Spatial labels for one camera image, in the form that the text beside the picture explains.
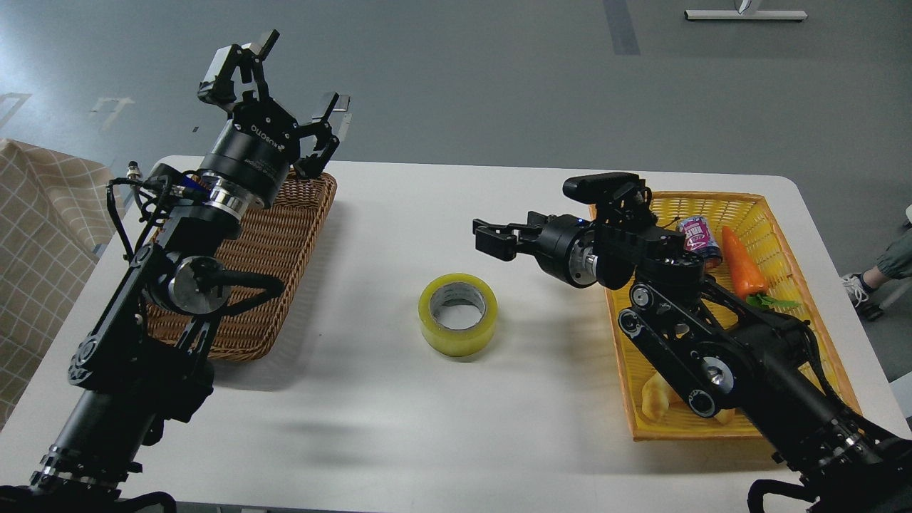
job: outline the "pants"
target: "pants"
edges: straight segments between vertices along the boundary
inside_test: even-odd
[[[901,279],[912,276],[912,230],[907,230],[893,241],[876,263],[887,277]]]

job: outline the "yellow basket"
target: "yellow basket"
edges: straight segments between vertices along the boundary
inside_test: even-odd
[[[836,354],[833,341],[820,319],[801,269],[798,268],[782,230],[763,196],[738,193],[655,192],[652,211],[658,216],[659,226],[673,225],[676,217],[683,219],[692,215],[702,215],[709,221],[710,231],[714,235],[721,234],[721,229],[725,225],[734,230],[769,282],[770,296],[800,303],[800,306],[781,311],[798,319],[811,321],[811,328],[820,346],[827,381],[833,385],[843,401],[859,411],[852,386],[839,361],[839,355]],[[723,261],[719,267],[712,269],[710,274],[720,285],[731,290],[731,276],[726,262]],[[634,440],[760,438],[760,433],[741,412],[737,412],[733,420],[725,425],[715,419],[698,417],[683,403],[672,404],[658,422],[649,420],[643,414],[643,385],[656,370],[620,330],[616,322],[617,313],[630,306],[628,292],[632,283],[633,280],[620,290],[606,288],[605,292],[608,313],[614,328],[617,371],[620,374],[624,409]],[[707,303],[707,306],[725,328],[737,320],[733,313],[722,307],[712,303]],[[819,387],[807,364],[801,370]]]

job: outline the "orange carrot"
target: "orange carrot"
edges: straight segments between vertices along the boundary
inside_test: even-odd
[[[727,226],[722,227],[722,256],[729,263],[731,283],[736,296],[747,299],[748,296],[767,291],[769,284],[760,268],[748,254],[744,243]]]

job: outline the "person's leg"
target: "person's leg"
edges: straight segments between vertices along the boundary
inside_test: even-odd
[[[845,294],[856,308],[864,305],[870,294],[892,279],[912,276],[912,230],[893,241],[864,273],[842,277]]]
[[[883,255],[877,258],[876,272],[874,269],[865,272],[864,280],[872,288],[878,288],[891,279],[902,279],[912,276],[912,230],[907,230],[901,237],[893,241]],[[868,272],[872,272],[871,279],[878,285],[867,281]]]

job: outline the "wicker basket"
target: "wicker basket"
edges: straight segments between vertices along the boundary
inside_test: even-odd
[[[256,360],[273,347],[335,195],[336,179],[327,173],[316,180],[289,175],[272,208],[248,210],[241,221],[241,237],[219,247],[215,257],[225,268],[278,277],[285,292],[241,315],[223,318],[210,358]],[[232,303],[258,292],[234,288]],[[188,319],[150,305],[150,335],[173,344]]]
[[[777,299],[789,299],[800,303],[798,307],[782,311],[798,319],[811,321],[811,327],[820,346],[827,381],[847,404],[858,411],[858,401],[836,354],[833,341],[820,319],[801,269],[798,268],[782,230],[763,196],[655,192],[652,211],[658,216],[660,226],[673,224],[676,217],[683,219],[691,215],[703,215],[709,221],[713,234],[720,234],[724,225],[731,227],[760,266],[770,284],[769,294]],[[710,273],[720,285],[731,290],[731,276],[727,263],[723,262]],[[659,422],[653,422],[643,415],[643,385],[656,371],[615,322],[617,313],[630,306],[628,291],[631,284],[632,280],[620,290],[606,288],[606,296],[609,316],[614,327],[617,370],[620,373],[624,409],[634,440],[760,438],[760,433],[741,412],[737,412],[734,419],[725,425],[715,419],[698,417],[683,403],[672,404]],[[737,320],[737,317],[728,310],[711,303],[707,305],[725,328]],[[814,384],[818,384],[807,364],[802,367],[802,372]]]

